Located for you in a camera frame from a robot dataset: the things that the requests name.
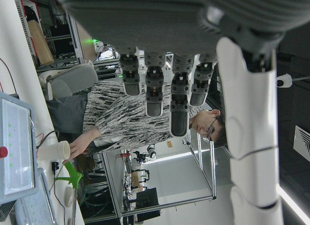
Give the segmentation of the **grey and white robot hand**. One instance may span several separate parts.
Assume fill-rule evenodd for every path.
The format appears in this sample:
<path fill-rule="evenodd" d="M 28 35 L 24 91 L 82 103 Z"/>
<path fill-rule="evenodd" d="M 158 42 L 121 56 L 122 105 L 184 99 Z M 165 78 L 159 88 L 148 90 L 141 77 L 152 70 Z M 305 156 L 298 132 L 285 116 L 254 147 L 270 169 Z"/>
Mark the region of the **grey and white robot hand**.
<path fill-rule="evenodd" d="M 170 133 L 184 136 L 189 107 L 205 102 L 218 63 L 237 225 L 283 224 L 279 184 L 276 47 L 310 20 L 310 0 L 58 0 L 120 54 L 125 92 L 138 95 L 144 51 L 146 114 L 163 111 L 165 54 L 174 54 Z"/>

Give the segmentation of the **person's bare hand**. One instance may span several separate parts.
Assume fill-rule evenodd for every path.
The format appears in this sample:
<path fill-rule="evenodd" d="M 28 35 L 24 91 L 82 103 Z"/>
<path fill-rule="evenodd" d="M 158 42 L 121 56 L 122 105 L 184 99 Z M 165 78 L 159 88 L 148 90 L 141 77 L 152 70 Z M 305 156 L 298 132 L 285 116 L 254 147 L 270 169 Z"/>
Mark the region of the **person's bare hand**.
<path fill-rule="evenodd" d="M 88 145 L 91 143 L 91 140 L 85 136 L 78 137 L 75 141 L 69 144 L 70 146 L 70 156 L 67 160 L 64 160 L 62 163 L 65 164 L 72 159 L 76 158 L 80 154 L 82 154 Z"/>

